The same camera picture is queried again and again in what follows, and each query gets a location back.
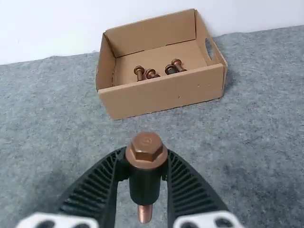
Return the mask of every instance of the gray carpet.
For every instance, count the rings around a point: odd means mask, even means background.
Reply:
[[[98,53],[0,66],[0,226],[47,211],[84,171],[140,131],[156,131],[249,228],[304,224],[304,26],[215,38],[223,98],[112,121],[95,91]],[[117,228],[152,222],[119,185]]]

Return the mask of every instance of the open cardboard box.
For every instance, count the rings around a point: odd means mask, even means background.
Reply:
[[[166,75],[174,58],[187,71]],[[137,65],[161,77],[137,82]],[[220,98],[226,72],[227,63],[201,16],[190,9],[107,30],[96,88],[110,117],[121,119]]]

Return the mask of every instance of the bolt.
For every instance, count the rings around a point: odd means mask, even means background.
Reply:
[[[153,205],[138,205],[137,206],[137,215],[138,215],[138,220],[141,223],[148,223],[152,219],[152,210],[153,210]]]
[[[155,74],[154,69],[148,69],[146,72],[146,78],[151,79],[151,78],[155,78],[155,77],[160,77],[160,76]]]
[[[153,204],[141,205],[141,203],[149,197],[155,197],[155,187],[160,187],[160,182],[156,181],[156,179],[160,178],[156,168],[166,162],[168,150],[163,145],[158,134],[154,132],[141,132],[131,140],[131,143],[126,148],[125,156],[130,165],[136,169],[136,172],[129,178],[129,181],[131,198],[138,204],[138,219],[141,223],[148,223],[152,218]],[[138,198],[137,196],[139,195],[144,195],[146,199]]]
[[[167,75],[178,73],[178,70],[175,68],[175,66],[169,64],[165,67],[165,73]]]
[[[181,60],[180,59],[177,59],[177,58],[173,59],[171,61],[171,64],[174,65],[179,72],[186,71],[186,69],[184,69],[181,66]]]
[[[137,75],[137,81],[143,80],[144,68],[142,66],[136,66],[134,68],[134,73]]]

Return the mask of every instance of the bolt head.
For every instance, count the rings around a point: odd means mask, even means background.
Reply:
[[[175,58],[175,59],[173,59],[173,60],[171,61],[171,63],[172,63],[172,65],[175,65],[175,64],[181,65],[181,60],[178,59],[178,58]]]
[[[137,75],[137,71],[140,70],[142,74],[144,73],[144,68],[142,66],[136,66],[134,68],[134,73]]]
[[[170,70],[170,69],[172,69],[172,68],[174,68],[174,66],[173,66],[172,64],[167,65],[167,66],[165,67],[165,73],[168,75],[168,74],[169,74],[168,70]]]
[[[142,132],[131,141],[130,147],[136,160],[153,162],[163,150],[161,138],[154,132]]]
[[[147,79],[153,78],[153,76],[151,74],[155,74],[155,70],[154,69],[147,69],[146,78]]]

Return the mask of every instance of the ribbed black surface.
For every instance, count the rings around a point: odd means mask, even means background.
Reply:
[[[182,215],[228,210],[211,186],[180,156],[168,156],[168,227]]]
[[[59,213],[95,218],[100,226],[114,226],[117,183],[115,168],[121,148],[104,157],[61,197]]]

